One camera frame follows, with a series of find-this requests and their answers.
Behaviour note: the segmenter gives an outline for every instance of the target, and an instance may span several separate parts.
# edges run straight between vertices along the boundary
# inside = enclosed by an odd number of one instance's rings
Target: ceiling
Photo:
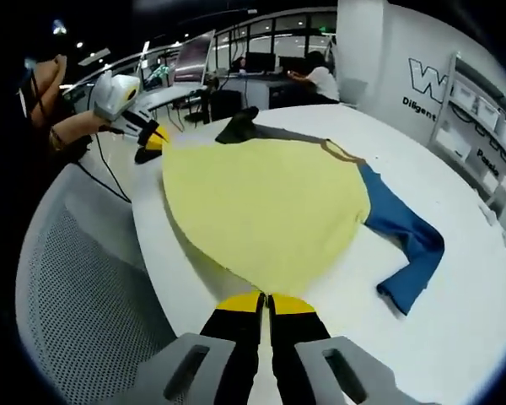
[[[506,0],[478,4],[473,0],[390,0],[390,3],[431,15],[465,32],[497,56],[506,67]],[[76,62],[109,47],[108,62],[151,47],[182,40],[185,33],[200,34],[251,19],[248,9],[268,14],[290,8],[336,6],[337,0],[34,0],[23,2],[16,13],[18,37],[13,48],[36,59],[65,53],[74,77],[87,73]],[[67,34],[51,34],[60,19]],[[77,49],[75,44],[83,42]]]

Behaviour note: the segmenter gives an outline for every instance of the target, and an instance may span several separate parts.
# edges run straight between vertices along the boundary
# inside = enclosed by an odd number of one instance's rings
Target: blue sleeve
[[[430,224],[400,200],[368,165],[359,165],[368,190],[371,211],[365,225],[382,234],[396,236],[409,264],[377,285],[397,309],[407,315],[412,304],[428,286],[444,254],[444,239]]]

